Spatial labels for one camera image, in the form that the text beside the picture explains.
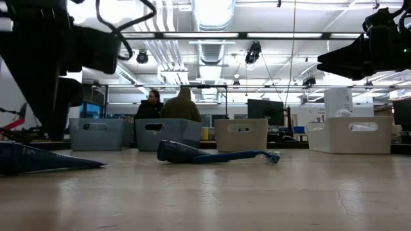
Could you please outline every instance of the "hair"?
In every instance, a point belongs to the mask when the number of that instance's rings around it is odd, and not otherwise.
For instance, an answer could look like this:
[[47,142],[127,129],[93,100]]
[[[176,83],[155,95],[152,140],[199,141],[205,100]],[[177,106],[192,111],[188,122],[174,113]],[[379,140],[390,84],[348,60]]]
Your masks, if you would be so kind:
[[150,92],[157,98],[157,102],[160,102],[160,92],[158,90],[151,90]]

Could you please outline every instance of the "dark jacket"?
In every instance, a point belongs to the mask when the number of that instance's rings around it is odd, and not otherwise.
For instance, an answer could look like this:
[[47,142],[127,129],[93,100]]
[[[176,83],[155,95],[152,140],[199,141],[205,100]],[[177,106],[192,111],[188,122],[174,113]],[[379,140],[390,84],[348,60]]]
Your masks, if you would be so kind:
[[201,123],[200,112],[191,100],[191,91],[181,88],[177,97],[169,99],[161,110],[161,118],[188,119]]
[[164,103],[151,104],[148,100],[141,100],[141,105],[134,119],[157,119]]

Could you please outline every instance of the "floor crack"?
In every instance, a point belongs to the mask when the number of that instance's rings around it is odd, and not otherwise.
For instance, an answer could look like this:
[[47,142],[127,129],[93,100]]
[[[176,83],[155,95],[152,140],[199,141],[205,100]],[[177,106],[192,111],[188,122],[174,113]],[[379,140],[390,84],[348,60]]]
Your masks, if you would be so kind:
[[347,209],[347,207],[344,205],[344,199],[342,199],[340,191],[336,190],[336,192],[338,194],[338,198],[340,199],[340,205],[345,210],[345,214],[347,214],[347,216],[355,217],[355,215],[349,213],[349,209]]

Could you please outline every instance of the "gray storage bin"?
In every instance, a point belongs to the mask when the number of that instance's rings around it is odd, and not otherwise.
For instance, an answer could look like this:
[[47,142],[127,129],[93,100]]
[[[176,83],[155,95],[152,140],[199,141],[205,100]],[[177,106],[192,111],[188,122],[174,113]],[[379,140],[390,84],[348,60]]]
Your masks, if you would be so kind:
[[139,151],[157,151],[162,140],[200,147],[201,123],[187,119],[136,119],[134,124]]
[[133,139],[132,123],[122,119],[70,119],[73,151],[121,150]]

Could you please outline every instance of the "bin handle hole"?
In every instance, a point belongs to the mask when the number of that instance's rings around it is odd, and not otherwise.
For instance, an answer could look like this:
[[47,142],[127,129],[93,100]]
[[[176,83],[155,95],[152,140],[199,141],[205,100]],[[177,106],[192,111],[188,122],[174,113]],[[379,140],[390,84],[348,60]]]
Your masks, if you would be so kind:
[[107,124],[104,123],[85,123],[83,130],[90,132],[101,132],[107,130]]
[[144,126],[145,130],[148,131],[164,131],[166,129],[166,125],[164,124],[146,124],[146,126]]
[[230,124],[227,130],[229,132],[251,132],[251,124]]
[[374,122],[354,122],[348,125],[352,132],[375,132],[378,130],[378,125]]

